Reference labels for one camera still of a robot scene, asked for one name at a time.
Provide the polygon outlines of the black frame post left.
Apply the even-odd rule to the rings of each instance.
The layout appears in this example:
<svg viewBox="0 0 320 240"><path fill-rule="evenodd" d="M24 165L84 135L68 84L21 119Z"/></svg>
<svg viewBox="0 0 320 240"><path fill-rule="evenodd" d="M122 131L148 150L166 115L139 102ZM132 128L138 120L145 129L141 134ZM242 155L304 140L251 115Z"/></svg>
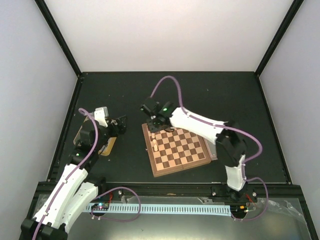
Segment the black frame post left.
<svg viewBox="0 0 320 240"><path fill-rule="evenodd" d="M42 16L44 17L47 25L49 26L51 32L53 33L56 41L58 42L61 50L63 51L66 59L68 60L71 68L73 69L75 75L79 77L82 74L82 71L80 70L62 32L60 31L49 7L47 6L46 2L44 0L35 0L34 1L40 10Z"/></svg>

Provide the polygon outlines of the gold metal tray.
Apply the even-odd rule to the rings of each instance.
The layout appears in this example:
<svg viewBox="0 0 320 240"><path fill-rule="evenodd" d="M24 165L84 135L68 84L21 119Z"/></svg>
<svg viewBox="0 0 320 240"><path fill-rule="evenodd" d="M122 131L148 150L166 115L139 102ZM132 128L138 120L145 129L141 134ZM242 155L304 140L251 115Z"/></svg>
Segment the gold metal tray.
<svg viewBox="0 0 320 240"><path fill-rule="evenodd" d="M107 127L105 127L100 125L97 120L95 123L98 130L96 149L98 149L99 155L108 156L118 136L115 130L115 125L107 123ZM86 116L76 136L74 137L73 144L77 147L84 147L89 151L95 142L95 135L95 127L90 118Z"/></svg>

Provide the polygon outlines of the right controller board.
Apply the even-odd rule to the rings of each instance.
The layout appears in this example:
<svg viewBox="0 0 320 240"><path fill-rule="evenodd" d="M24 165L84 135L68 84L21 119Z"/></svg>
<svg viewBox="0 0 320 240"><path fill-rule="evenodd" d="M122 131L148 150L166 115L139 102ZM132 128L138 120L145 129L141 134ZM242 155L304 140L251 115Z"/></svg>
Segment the right controller board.
<svg viewBox="0 0 320 240"><path fill-rule="evenodd" d="M255 210L256 210L255 206L247 206L247 205L231 205L230 206L230 212L233 214L247 213Z"/></svg>

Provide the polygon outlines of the black frame post right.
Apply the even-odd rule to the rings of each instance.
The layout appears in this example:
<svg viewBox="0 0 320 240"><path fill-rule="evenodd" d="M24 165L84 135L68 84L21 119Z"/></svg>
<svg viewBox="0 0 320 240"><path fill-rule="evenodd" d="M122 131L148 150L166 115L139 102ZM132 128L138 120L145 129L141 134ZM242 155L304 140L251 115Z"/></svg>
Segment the black frame post right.
<svg viewBox="0 0 320 240"><path fill-rule="evenodd" d="M255 70L255 75L260 77L263 73L264 69L266 68L268 62L270 61L273 53L277 49L279 43L281 42L282 38L284 37L286 31L288 30L289 26L291 25L293 19L295 18L296 14L298 13L300 7L302 6L304 0L293 0L288 11L286 12L283 20L281 21L275 35L273 36L266 52L264 53L257 69Z"/></svg>

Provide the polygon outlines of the controller board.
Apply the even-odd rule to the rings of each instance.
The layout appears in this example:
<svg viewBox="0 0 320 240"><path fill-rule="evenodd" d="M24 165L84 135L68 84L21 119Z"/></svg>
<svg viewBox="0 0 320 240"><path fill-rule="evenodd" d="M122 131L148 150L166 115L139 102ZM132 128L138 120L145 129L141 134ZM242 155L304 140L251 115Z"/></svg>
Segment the controller board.
<svg viewBox="0 0 320 240"><path fill-rule="evenodd" d="M247 213L255 210L256 210L255 206L247 206L247 205L231 205L230 206L230 212L233 214Z"/></svg>
<svg viewBox="0 0 320 240"><path fill-rule="evenodd" d="M93 211L107 211L109 208L109 203L94 203L91 206Z"/></svg>

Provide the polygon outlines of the left controller board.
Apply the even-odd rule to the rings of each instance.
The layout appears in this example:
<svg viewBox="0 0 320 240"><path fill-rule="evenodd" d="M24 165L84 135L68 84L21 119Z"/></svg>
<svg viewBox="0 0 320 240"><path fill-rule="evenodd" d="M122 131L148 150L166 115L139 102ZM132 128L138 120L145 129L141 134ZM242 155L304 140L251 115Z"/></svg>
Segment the left controller board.
<svg viewBox="0 0 320 240"><path fill-rule="evenodd" d="M109 203L94 203L91 206L93 211L107 211L109 208Z"/></svg>

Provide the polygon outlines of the black frame post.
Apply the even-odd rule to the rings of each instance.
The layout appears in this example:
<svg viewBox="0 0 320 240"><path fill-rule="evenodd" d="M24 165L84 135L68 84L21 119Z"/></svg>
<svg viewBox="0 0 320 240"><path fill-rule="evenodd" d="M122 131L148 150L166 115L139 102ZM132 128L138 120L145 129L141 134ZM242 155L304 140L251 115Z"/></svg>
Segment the black frame post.
<svg viewBox="0 0 320 240"><path fill-rule="evenodd" d="M283 20L281 21L275 35L273 36L266 52L264 53L257 69L255 70L255 75L260 77L263 73L264 69L266 68L268 62L270 61L273 53L277 49L279 43L281 42L282 38L284 37L286 31L288 30L289 26L291 25L293 19L295 18L296 14L298 13L300 7L302 6L304 0L293 0L288 11L286 12Z"/></svg>
<svg viewBox="0 0 320 240"><path fill-rule="evenodd" d="M68 60L71 68L73 69L75 75L79 77L82 74L82 71L80 70L62 32L60 31L49 7L47 6L46 2L44 0L35 0L34 1L40 10L42 16L44 17L47 25L49 26L51 32L53 33L56 41L58 42L61 50L63 51L66 59Z"/></svg>

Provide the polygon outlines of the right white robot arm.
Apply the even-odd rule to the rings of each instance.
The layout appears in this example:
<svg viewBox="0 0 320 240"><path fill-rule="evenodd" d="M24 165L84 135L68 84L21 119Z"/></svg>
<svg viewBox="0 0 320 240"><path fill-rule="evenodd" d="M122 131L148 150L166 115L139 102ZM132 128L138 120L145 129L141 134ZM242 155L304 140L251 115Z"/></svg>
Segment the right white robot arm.
<svg viewBox="0 0 320 240"><path fill-rule="evenodd" d="M226 171L226 195L232 202L240 201L247 191L245 158L247 145L233 129L233 121L217 121L195 114L172 102L161 104L147 98L140 110L148 115L147 127L152 133L168 128L180 128L201 136L215 147L217 160Z"/></svg>

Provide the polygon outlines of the pink metal tray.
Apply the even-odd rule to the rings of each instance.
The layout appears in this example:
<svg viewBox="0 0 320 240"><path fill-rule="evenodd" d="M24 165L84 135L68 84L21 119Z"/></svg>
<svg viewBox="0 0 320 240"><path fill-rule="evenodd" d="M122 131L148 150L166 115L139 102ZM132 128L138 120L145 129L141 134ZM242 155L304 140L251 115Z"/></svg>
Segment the pink metal tray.
<svg viewBox="0 0 320 240"><path fill-rule="evenodd" d="M214 143L210 142L207 139L204 139L204 143L205 143L207 151L208 151L208 153L209 153L209 155L211 157L211 160L212 161L217 160L218 157L217 157L216 145Z"/></svg>

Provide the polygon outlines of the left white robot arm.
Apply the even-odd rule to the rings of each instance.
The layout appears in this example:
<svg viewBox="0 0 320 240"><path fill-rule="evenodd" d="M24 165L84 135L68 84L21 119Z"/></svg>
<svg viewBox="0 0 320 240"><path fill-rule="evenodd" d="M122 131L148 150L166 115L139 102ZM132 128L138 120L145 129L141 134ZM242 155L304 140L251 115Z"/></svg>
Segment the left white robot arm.
<svg viewBox="0 0 320 240"><path fill-rule="evenodd" d="M43 206L21 224L24 240L65 240L85 207L108 192L105 177L89 173L113 140L127 130L126 115L112 119L89 114L80 127L63 173Z"/></svg>

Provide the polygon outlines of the wooden chess board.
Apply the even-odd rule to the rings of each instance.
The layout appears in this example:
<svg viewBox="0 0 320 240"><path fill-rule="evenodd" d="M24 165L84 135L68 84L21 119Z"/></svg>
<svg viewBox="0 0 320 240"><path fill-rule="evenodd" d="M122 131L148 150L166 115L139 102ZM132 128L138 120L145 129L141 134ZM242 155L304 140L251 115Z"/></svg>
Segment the wooden chess board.
<svg viewBox="0 0 320 240"><path fill-rule="evenodd" d="M211 163L204 138L182 128L152 133L142 124L146 150L154 177L160 177ZM156 140L158 151L154 150Z"/></svg>

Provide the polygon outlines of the black front rail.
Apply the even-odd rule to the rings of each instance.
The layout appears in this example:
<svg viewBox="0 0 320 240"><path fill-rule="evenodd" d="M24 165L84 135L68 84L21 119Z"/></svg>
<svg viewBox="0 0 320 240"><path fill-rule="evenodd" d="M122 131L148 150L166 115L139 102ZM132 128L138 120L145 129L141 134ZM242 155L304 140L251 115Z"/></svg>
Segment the black front rail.
<svg viewBox="0 0 320 240"><path fill-rule="evenodd" d="M270 198L303 198L303 191L299 185L269 183L266 187L262 183L248 183L240 192L227 187L224 183L121 183L107 182L102 184L102 190L112 190L113 199L121 195L132 196L128 190L118 193L114 188L126 187L132 189L140 197L208 197L222 202L229 200L245 200L246 195L252 198L265 197L266 192Z"/></svg>

